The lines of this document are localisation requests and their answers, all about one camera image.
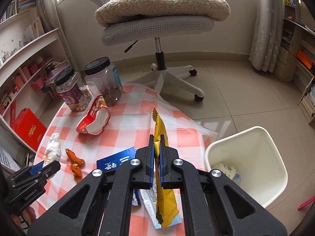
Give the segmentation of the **white milk carton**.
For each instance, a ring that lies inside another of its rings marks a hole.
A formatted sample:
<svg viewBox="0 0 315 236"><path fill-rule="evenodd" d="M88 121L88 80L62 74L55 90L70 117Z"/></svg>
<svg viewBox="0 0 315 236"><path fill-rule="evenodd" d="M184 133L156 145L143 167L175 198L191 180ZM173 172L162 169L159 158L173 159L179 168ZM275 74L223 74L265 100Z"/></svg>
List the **white milk carton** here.
<svg viewBox="0 0 315 236"><path fill-rule="evenodd" d="M151 188L150 190L138 190L142 200L143 204L148 212L148 215L153 223L153 227L155 229L162 229L161 224L158 222L158 219L156 218L156 205L157 205L157 190L155 187Z"/></svg>

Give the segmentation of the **red gift box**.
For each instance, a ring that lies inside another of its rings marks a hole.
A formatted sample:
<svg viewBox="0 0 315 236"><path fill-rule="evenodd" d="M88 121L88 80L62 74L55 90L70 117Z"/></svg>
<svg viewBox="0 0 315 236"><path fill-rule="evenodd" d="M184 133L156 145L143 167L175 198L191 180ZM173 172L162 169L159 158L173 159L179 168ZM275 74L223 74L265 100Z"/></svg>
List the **red gift box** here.
<svg viewBox="0 0 315 236"><path fill-rule="evenodd" d="M47 130L29 108L22 109L16 116L16 101L10 106L10 127L35 152Z"/></svg>

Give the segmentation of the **nut jar purple label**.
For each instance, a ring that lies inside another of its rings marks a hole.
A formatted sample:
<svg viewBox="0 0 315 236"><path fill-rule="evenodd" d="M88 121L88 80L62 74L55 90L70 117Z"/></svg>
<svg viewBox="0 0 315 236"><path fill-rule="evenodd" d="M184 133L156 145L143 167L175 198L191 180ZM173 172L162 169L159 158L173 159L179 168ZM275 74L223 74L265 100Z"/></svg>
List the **nut jar purple label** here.
<svg viewBox="0 0 315 236"><path fill-rule="evenodd" d="M73 112L84 111L91 100L91 94L80 74L67 67L54 79L56 92Z"/></svg>

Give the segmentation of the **large blue carton box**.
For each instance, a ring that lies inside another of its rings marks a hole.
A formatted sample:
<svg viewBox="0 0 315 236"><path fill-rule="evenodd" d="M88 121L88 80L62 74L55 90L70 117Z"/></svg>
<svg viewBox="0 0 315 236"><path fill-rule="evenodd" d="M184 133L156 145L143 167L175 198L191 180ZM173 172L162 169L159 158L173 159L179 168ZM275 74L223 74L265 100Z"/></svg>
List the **large blue carton box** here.
<svg viewBox="0 0 315 236"><path fill-rule="evenodd" d="M114 155L99 159L97 160L97 169L100 169L104 173L114 171L124 162L133 159L135 154L136 149L134 147L130 147L129 149L123 150Z"/></svg>

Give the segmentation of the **white bookshelf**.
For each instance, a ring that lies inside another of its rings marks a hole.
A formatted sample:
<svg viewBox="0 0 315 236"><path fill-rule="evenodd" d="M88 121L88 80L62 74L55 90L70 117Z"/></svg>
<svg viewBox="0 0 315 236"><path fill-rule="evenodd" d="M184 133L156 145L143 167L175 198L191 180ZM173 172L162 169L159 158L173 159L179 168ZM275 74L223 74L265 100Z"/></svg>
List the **white bookshelf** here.
<svg viewBox="0 0 315 236"><path fill-rule="evenodd" d="M18 134L18 116L24 110L31 111L29 120L48 126L61 104L46 82L46 73L54 62L68 62L59 30L44 30L36 7L2 19L1 146L14 157L37 150Z"/></svg>

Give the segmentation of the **grey office chair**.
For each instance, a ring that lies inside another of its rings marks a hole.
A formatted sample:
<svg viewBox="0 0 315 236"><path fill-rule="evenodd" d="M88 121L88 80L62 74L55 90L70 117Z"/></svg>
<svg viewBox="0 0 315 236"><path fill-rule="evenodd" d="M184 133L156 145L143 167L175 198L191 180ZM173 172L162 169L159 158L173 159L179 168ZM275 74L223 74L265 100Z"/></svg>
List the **grey office chair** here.
<svg viewBox="0 0 315 236"><path fill-rule="evenodd" d="M163 34L179 34L188 31L194 32L193 24L201 26L202 23L206 27L212 28L214 22L203 16L165 16L144 18L140 16L138 20L127 21L123 23L116 23L106 28L101 35L101 40L104 44L121 39L121 43L133 41L137 43L140 40L155 38L156 46L156 63L151 64L152 72L134 79L131 83L148 84L154 82L153 90L160 93L165 83L171 83L180 89L184 89L194 94L194 100L197 102L203 101L204 91L178 77L181 74L189 73L191 76L197 75L197 70L192 65L183 67L167 67L162 52L160 37Z"/></svg>

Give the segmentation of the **yellow snack wrapper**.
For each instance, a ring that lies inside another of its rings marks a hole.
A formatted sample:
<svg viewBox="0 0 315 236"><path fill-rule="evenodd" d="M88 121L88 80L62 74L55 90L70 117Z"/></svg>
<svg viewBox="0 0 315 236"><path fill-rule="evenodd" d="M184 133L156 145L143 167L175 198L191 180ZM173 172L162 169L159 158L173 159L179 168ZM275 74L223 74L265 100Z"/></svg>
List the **yellow snack wrapper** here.
<svg viewBox="0 0 315 236"><path fill-rule="evenodd" d="M173 219L179 214L177 208L177 202L173 190L166 189L164 190L160 182L160 169L159 169L159 154L160 154L160 144L161 144L161 135L164 136L165 146L169 146L167 130L164 125L164 122L160 115L158 114L156 107L153 108L152 118L155 122L154 128L154 158L155 165L157 170L156 175L156 186L157 186L157 204L156 204L156 218L163 229L168 227Z"/></svg>

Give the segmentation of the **white tissue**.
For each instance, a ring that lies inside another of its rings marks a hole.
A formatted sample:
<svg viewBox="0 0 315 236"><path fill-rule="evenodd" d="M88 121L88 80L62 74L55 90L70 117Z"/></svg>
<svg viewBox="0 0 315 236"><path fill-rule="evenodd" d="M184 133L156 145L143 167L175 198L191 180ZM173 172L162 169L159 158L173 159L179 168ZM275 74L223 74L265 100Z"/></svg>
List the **white tissue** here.
<svg viewBox="0 0 315 236"><path fill-rule="evenodd" d="M47 147L44 154L43 167L47 166L53 161L60 161L61 158L61 142L60 134L52 133L47 143Z"/></svg>

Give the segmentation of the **white trash bin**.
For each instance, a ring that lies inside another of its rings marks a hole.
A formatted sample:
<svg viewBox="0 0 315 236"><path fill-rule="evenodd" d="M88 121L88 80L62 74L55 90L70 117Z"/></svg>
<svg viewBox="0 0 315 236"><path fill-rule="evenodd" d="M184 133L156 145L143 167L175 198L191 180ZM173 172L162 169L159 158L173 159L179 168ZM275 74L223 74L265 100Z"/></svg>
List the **white trash bin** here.
<svg viewBox="0 0 315 236"><path fill-rule="evenodd" d="M264 208L268 207L288 183L288 173L269 132L254 126L215 141L205 152L205 166L217 164L235 168L240 187Z"/></svg>

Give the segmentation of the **red instant noodle bowl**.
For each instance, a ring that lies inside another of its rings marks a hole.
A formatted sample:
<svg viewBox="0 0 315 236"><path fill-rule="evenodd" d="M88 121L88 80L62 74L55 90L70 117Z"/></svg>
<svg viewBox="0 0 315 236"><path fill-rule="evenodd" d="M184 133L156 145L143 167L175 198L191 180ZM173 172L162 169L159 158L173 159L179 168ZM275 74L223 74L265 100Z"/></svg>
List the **red instant noodle bowl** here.
<svg viewBox="0 0 315 236"><path fill-rule="evenodd" d="M98 95L76 127L79 134L99 135L110 120L110 111L102 95Z"/></svg>

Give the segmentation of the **blue biscuit box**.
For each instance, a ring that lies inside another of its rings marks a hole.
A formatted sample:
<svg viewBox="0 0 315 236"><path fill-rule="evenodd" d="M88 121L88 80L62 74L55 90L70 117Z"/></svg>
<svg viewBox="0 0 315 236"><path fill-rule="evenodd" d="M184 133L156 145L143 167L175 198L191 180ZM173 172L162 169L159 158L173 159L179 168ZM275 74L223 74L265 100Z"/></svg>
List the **blue biscuit box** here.
<svg viewBox="0 0 315 236"><path fill-rule="evenodd" d="M139 193L137 189L133 190L133 196L132 196L132 206L140 206L141 202L140 202L140 198L139 198Z"/></svg>

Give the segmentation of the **wooden desk shelf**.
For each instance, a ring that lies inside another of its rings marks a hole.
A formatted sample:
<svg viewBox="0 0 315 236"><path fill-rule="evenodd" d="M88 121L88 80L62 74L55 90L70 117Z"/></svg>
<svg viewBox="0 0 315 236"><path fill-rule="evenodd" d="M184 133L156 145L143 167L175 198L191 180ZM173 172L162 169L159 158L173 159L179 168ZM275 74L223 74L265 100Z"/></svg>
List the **wooden desk shelf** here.
<svg viewBox="0 0 315 236"><path fill-rule="evenodd" d="M314 18L302 0L283 0L281 46L273 73L302 92L298 107L314 123Z"/></svg>

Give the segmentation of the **beige lace curtain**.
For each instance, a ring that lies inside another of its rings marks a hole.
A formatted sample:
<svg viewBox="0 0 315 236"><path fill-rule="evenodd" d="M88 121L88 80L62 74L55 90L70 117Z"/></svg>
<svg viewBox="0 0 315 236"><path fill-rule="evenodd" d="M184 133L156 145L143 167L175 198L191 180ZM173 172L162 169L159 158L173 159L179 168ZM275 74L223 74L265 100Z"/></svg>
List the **beige lace curtain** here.
<svg viewBox="0 0 315 236"><path fill-rule="evenodd" d="M257 0L257 17L249 61L256 70L272 73L279 54L284 0Z"/></svg>

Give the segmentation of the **orange white checkered tablecloth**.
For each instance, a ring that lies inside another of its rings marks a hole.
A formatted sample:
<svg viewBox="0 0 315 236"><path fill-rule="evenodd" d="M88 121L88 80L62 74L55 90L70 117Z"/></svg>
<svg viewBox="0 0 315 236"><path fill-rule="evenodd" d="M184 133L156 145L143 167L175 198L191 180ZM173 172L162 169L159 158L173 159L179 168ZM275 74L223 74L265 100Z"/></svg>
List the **orange white checkered tablecloth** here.
<svg viewBox="0 0 315 236"><path fill-rule="evenodd" d="M34 160L35 163L44 160L51 135L58 133L61 168L48 181L42 197L32 205L37 220L31 230L43 229L46 235L51 235L54 228L66 231L65 226L58 225L55 221L46 222L42 215L76 185L70 160L66 155L67 149L85 161L82 174L86 176L96 169L99 159L131 147L139 149L147 146L149 136L154 133L155 128L153 110L158 112L164 122L169 146L178 151L181 159L190 162L197 169L205 169L205 150L216 140L217 133L188 118L149 87L124 84L122 96L117 105L110 107L109 122L99 135L78 133L76 128L86 112L72 112L67 105L62 105L44 134Z"/></svg>

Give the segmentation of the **clear jar black lid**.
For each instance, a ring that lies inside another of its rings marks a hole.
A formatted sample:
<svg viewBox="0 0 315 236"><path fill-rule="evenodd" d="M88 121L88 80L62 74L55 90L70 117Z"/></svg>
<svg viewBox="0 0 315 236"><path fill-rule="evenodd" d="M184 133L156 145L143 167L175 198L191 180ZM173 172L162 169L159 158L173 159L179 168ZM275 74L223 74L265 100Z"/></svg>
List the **clear jar black lid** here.
<svg viewBox="0 0 315 236"><path fill-rule="evenodd" d="M84 68L84 80L94 97L102 95L108 107L116 105L122 94L122 84L114 63L109 57L101 57Z"/></svg>

